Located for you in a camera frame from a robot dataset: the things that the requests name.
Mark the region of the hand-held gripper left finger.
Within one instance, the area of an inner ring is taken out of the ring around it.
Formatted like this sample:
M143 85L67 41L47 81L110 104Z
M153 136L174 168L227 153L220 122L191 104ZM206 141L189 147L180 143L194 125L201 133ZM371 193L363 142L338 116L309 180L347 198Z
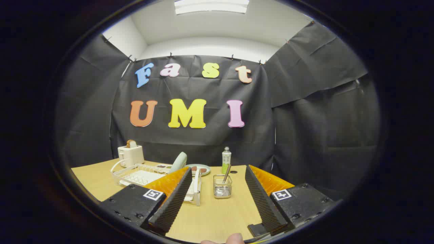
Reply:
M172 227L193 181L189 167L140 186L129 184L101 203L101 207L126 224L166 235Z

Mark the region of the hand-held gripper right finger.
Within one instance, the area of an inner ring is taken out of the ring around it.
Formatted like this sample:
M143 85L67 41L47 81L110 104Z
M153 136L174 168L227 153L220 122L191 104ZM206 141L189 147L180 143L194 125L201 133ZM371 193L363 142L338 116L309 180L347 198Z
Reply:
M252 165L246 167L245 182L261 218L260 224L248 226L255 237L298 228L335 205L310 184L293 185Z

